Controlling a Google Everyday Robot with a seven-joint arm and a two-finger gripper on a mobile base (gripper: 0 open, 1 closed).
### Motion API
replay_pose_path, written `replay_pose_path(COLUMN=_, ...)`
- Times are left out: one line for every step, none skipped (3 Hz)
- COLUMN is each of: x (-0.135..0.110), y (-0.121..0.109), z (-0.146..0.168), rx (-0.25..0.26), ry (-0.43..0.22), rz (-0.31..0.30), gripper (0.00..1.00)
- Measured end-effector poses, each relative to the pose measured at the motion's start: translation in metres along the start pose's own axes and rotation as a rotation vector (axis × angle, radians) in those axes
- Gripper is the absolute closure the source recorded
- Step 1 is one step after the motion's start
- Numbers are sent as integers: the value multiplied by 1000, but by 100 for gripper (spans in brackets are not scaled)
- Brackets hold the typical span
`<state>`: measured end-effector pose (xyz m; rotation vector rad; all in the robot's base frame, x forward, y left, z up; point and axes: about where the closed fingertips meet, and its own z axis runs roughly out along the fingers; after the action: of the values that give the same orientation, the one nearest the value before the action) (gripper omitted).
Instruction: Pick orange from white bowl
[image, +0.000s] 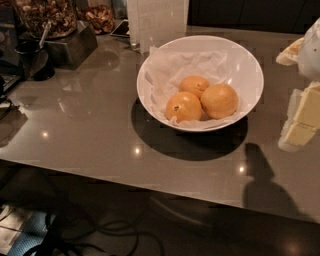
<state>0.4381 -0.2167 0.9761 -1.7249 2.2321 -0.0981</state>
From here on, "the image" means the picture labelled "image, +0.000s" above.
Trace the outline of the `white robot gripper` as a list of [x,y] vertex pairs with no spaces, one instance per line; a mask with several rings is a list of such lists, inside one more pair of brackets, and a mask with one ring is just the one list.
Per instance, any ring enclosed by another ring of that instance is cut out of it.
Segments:
[[[300,73],[311,81],[320,81],[320,18],[276,57],[280,65],[298,63]],[[320,83],[311,82],[304,90],[294,89],[289,100],[287,120],[281,131],[278,147],[297,152],[320,130]]]

